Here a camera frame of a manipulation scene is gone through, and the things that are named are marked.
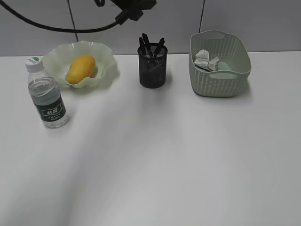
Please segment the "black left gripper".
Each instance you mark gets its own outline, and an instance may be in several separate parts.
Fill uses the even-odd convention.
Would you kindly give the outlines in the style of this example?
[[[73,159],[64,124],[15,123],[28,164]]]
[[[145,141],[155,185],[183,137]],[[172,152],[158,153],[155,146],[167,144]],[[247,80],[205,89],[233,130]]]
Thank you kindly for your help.
[[[144,10],[152,9],[156,0],[111,0],[122,11],[115,17],[116,21],[138,21],[143,16]]]

